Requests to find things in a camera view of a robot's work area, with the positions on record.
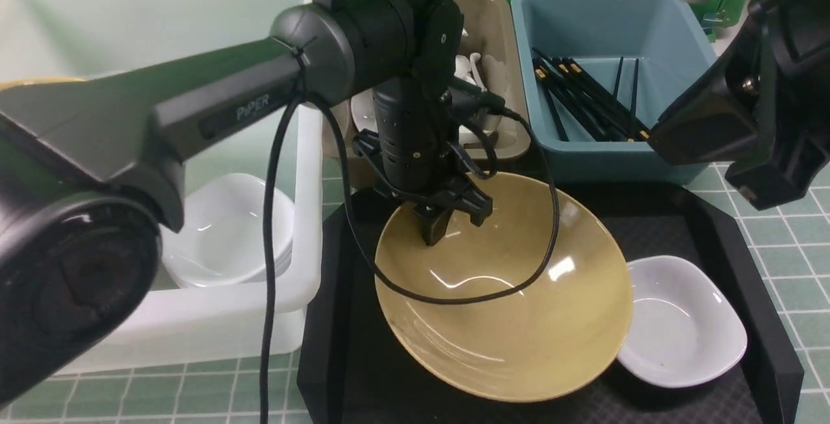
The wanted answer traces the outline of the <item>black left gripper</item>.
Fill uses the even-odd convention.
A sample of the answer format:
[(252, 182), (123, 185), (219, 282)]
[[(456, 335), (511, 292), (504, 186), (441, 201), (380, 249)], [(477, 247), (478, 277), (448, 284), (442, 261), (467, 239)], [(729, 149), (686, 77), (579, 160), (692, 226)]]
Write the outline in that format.
[(396, 77), (373, 88), (373, 102), (377, 132), (359, 132), (353, 149), (392, 196), (412, 204), (424, 243), (444, 238), (454, 211), (483, 226), (493, 200), (469, 178), (474, 163), (459, 140), (460, 126), (481, 132), (472, 121), (483, 106), (480, 88), (455, 79), (430, 94), (424, 82)]

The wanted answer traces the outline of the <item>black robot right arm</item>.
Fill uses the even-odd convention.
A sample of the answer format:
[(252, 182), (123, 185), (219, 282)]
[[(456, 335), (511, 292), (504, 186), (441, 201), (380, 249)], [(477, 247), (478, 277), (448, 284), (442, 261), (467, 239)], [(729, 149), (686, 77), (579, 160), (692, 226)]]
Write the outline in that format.
[(728, 161), (726, 181), (753, 208), (806, 196), (829, 156), (829, 0), (751, 0), (647, 143), (673, 166)]

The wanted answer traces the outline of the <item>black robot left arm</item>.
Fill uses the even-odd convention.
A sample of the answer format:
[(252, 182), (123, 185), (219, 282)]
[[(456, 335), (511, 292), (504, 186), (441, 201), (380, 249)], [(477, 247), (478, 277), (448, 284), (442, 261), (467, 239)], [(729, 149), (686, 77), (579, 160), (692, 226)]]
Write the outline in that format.
[(2, 407), (111, 335), (145, 300), (160, 227), (184, 225), (184, 165), (285, 108), (331, 108), (407, 81), (400, 126), (421, 163), (392, 190), (481, 223), (490, 204), (454, 164), (447, 101), (464, 17), (453, 0), (312, 0), (266, 39), (81, 82), (2, 91)]

